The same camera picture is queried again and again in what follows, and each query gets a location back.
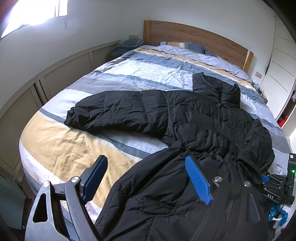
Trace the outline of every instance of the yellow stripe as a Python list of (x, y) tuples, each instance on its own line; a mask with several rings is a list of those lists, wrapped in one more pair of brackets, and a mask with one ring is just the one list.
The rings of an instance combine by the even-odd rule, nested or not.
[(168, 42), (167, 45), (180, 47), (180, 44), (178, 42)]
[(193, 59), (184, 57), (184, 56), (179, 56), (179, 55), (173, 55), (173, 54), (168, 54), (168, 53), (164, 53), (164, 52), (159, 52), (159, 51), (156, 51), (156, 50), (153, 50), (153, 49), (144, 49), (144, 48), (141, 48), (140, 47), (140, 48), (137, 48), (136, 50), (139, 51), (139, 52), (146, 52), (146, 53), (155, 54), (155, 55), (162, 55), (162, 56), (166, 56), (166, 57), (171, 57), (171, 58), (176, 58), (176, 59), (180, 59), (180, 60), (183, 60), (183, 61), (191, 62), (193, 64), (196, 64), (196, 65), (205, 67), (207, 69), (210, 69), (210, 70), (212, 70), (212, 71), (214, 71), (216, 73), (219, 73), (219, 74), (221, 74), (223, 76), (229, 77), (232, 80), (234, 80), (234, 81), (242, 84), (246, 88), (253, 89), (255, 91), (255, 89), (252, 87), (252, 85), (249, 82), (247, 82), (244, 79), (241, 79), (241, 78), (238, 78), (238, 77), (234, 76), (233, 74), (225, 71), (224, 69), (213, 67), (211, 65), (208, 65), (208, 64), (205, 64), (205, 63), (202, 63), (202, 62), (199, 62), (199, 61), (196, 61), (196, 60), (193, 60)]
[(80, 176), (99, 155), (105, 155), (108, 169), (93, 199), (99, 207), (103, 207), (112, 185), (140, 160), (87, 132), (51, 122), (39, 113), (26, 125), (21, 142), (41, 165), (65, 182)]

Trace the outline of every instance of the light switch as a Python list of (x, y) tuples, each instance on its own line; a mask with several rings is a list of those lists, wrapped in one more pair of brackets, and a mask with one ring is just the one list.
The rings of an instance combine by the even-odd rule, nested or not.
[(129, 39), (138, 39), (138, 38), (139, 38), (138, 35), (130, 35), (130, 36), (129, 36)]
[(258, 73), (258, 72), (256, 72), (255, 76), (257, 76), (259, 79), (262, 78), (262, 74), (260, 74), (260, 73)]

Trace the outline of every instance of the jacket sleeve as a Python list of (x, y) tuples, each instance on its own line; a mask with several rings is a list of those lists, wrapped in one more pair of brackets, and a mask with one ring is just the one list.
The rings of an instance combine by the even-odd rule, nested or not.
[(237, 155), (243, 173), (261, 184), (261, 175), (266, 175), (274, 157), (271, 136), (260, 120), (255, 119)]
[(116, 129), (161, 138), (167, 121), (162, 91), (105, 91), (79, 101), (68, 111), (64, 124), (90, 133)]

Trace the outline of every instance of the black puffer jacket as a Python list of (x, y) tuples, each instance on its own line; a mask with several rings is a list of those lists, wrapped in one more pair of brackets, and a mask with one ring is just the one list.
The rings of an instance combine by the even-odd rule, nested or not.
[[(137, 163), (111, 188), (96, 222), (104, 240), (191, 239), (208, 207), (185, 170), (188, 151), (229, 182), (261, 183), (274, 159), (271, 137), (258, 119), (239, 109), (239, 87), (199, 73), (193, 90), (106, 91), (68, 112), (68, 126), (90, 133), (136, 131), (169, 146)], [(217, 240), (226, 235), (231, 206)]]

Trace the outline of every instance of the bed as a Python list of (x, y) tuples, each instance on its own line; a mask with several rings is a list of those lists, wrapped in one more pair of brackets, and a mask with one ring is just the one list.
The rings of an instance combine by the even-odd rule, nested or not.
[[(156, 138), (137, 133), (108, 130), (94, 136), (69, 128), (63, 123), (67, 111), (83, 98), (103, 91), (192, 91), (192, 74), (199, 72), (239, 85), (241, 108), (259, 118), (271, 135), (275, 160), (269, 171), (287, 174), (290, 149), (285, 135), (246, 74), (253, 57), (251, 51), (220, 35), (178, 23), (145, 21), (143, 36), (147, 45), (83, 76), (48, 101), (26, 125), (19, 149), (33, 191), (37, 193), (46, 180), (57, 184), (79, 176), (99, 155), (105, 155), (108, 170), (94, 199), (86, 205), (95, 222), (115, 181), (135, 163), (167, 146)], [(157, 46), (161, 41), (200, 43), (220, 58), (171, 45)], [(71, 229), (65, 202), (62, 209), (66, 225)], [(291, 214), (289, 220), (295, 205), (286, 205), (284, 209)]]

